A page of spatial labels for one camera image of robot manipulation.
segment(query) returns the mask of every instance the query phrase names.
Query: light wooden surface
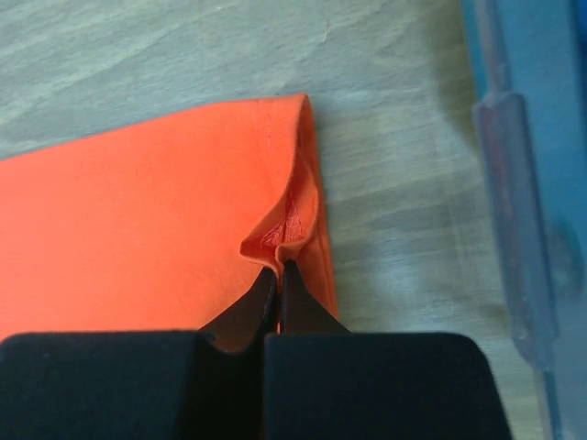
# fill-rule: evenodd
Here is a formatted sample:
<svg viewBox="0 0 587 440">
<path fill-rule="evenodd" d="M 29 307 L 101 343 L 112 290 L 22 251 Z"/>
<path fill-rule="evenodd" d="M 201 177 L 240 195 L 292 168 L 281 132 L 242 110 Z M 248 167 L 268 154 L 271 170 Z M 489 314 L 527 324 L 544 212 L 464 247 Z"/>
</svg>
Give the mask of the light wooden surface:
<svg viewBox="0 0 587 440">
<path fill-rule="evenodd" d="M 540 438 L 500 292 L 458 0 L 0 0 L 1 157 L 301 91 L 343 322 L 472 336 L 516 438 Z"/>
</svg>

